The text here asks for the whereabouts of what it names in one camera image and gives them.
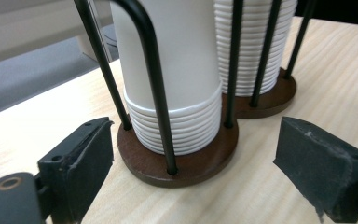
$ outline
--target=wooden table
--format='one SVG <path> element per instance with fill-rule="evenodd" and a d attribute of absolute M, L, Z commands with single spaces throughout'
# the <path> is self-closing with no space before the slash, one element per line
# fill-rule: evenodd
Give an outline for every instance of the wooden table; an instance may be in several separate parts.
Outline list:
<path fill-rule="evenodd" d="M 299 24 L 295 19 L 282 67 Z M 121 89 L 120 61 L 111 66 Z M 162 189 L 130 173 L 117 151 L 120 121 L 99 69 L 0 113 L 0 177 L 36 174 L 38 159 L 80 124 L 109 116 L 115 161 L 84 223 L 318 223 L 314 208 L 272 161 L 282 116 L 315 123 L 358 147 L 358 25 L 311 21 L 294 77 L 293 103 L 266 119 L 239 120 L 233 160 L 198 185 Z"/>

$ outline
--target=stack of paper cups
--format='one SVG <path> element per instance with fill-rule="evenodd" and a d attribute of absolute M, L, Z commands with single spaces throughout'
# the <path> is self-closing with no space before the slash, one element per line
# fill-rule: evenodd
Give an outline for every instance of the stack of paper cups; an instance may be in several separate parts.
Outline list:
<path fill-rule="evenodd" d="M 175 155 L 207 146 L 220 128 L 221 81 L 213 2 L 141 0 L 153 22 L 164 79 Z M 127 13 L 112 5 L 125 101 L 139 141 L 163 153 L 144 54 Z"/>
<path fill-rule="evenodd" d="M 284 45 L 296 11 L 296 3 L 297 0 L 282 0 L 260 94 L 271 90 L 276 84 Z M 237 96 L 251 96 L 253 93 L 271 5 L 272 0 L 244 1 L 236 88 Z M 223 80 L 223 92 L 227 93 L 233 0 L 215 0 L 214 9 L 219 74 Z"/>

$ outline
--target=brown wooden disc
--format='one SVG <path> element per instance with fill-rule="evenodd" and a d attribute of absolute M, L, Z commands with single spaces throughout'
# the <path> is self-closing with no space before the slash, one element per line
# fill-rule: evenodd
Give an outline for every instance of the brown wooden disc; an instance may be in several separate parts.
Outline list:
<path fill-rule="evenodd" d="M 238 123 L 231 129 L 220 124 L 215 139 L 205 148 L 184 156 L 176 156 L 178 173 L 167 174 L 165 157 L 144 147 L 133 129 L 125 131 L 122 124 L 117 146 L 130 171 L 144 182 L 163 188 L 179 188 L 202 182 L 219 173 L 231 160 L 238 142 Z"/>
<path fill-rule="evenodd" d="M 277 83 L 270 91 L 260 94 L 258 106 L 251 107 L 252 97 L 235 97 L 236 119 L 261 119 L 283 111 L 289 106 L 296 94 L 296 82 L 293 77 L 285 79 L 285 70 L 281 68 Z M 222 94 L 223 110 L 226 111 L 227 95 Z"/>

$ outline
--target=round wooden base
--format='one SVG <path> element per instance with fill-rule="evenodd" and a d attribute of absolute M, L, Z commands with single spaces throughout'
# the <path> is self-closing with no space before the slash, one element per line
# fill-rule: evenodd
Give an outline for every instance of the round wooden base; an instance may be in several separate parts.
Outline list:
<path fill-rule="evenodd" d="M 272 90 L 260 94 L 257 107 L 249 106 L 252 97 L 235 97 L 236 119 L 261 119 L 283 111 L 289 106 L 296 94 L 296 82 L 293 77 L 284 78 L 285 70 L 281 68 L 280 74 Z M 223 109 L 226 110 L 227 95 L 222 94 Z"/>
<path fill-rule="evenodd" d="M 117 146 L 130 171 L 144 182 L 163 188 L 179 188 L 202 182 L 219 173 L 231 160 L 238 142 L 238 124 L 231 129 L 220 124 L 215 139 L 205 148 L 176 157 L 178 173 L 167 174 L 164 155 L 144 147 L 133 129 L 125 131 L 120 125 Z"/>

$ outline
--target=light wood surface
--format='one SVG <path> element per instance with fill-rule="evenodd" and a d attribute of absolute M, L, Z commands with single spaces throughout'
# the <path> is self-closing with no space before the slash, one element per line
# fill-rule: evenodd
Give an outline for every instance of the light wood surface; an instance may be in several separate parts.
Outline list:
<path fill-rule="evenodd" d="M 300 22 L 292 25 L 283 68 Z M 122 88 L 119 61 L 111 66 Z M 120 121 L 99 69 L 0 113 L 0 177 L 35 175 L 37 161 L 80 124 L 109 116 L 115 161 L 84 223 L 319 223 L 272 161 L 282 116 L 305 119 L 358 147 L 358 25 L 312 20 L 294 77 L 293 103 L 270 118 L 239 120 L 233 160 L 196 186 L 156 188 L 130 173 L 117 151 Z"/>

